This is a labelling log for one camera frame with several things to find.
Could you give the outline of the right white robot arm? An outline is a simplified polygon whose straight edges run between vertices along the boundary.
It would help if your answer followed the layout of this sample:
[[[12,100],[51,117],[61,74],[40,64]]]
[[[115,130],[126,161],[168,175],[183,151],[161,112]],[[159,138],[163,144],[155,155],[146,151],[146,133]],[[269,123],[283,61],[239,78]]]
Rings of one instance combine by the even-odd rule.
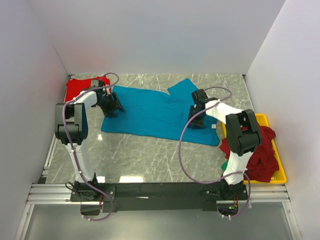
[[[194,91],[191,96],[194,105],[190,107],[188,121],[193,128],[202,128],[206,116],[225,125],[230,153],[223,176],[228,185],[239,184],[244,180],[243,173],[250,157],[263,141],[254,111],[234,108],[218,98],[209,98],[204,89]]]

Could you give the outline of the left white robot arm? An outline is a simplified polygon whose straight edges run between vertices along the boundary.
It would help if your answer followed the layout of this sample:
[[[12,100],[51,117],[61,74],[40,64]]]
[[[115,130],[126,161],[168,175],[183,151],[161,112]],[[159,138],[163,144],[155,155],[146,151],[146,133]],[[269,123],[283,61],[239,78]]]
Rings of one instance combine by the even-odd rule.
[[[113,85],[102,79],[91,79],[90,85],[65,103],[55,105],[55,137],[66,147],[79,183],[92,183],[96,173],[89,161],[86,141],[89,135],[87,111],[98,106],[105,117],[116,118],[124,112]]]

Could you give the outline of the blue t shirt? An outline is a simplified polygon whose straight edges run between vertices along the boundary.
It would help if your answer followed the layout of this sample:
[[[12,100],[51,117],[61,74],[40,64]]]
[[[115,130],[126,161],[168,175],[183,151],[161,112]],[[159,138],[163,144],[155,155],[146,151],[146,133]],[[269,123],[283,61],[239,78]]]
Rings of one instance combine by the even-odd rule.
[[[202,128],[185,127],[190,107],[194,105],[192,93],[198,89],[190,79],[169,87],[167,93],[118,85],[113,89],[124,111],[116,110],[115,118],[104,118],[102,132],[219,145],[220,139],[213,127],[217,124],[215,118],[206,116]]]

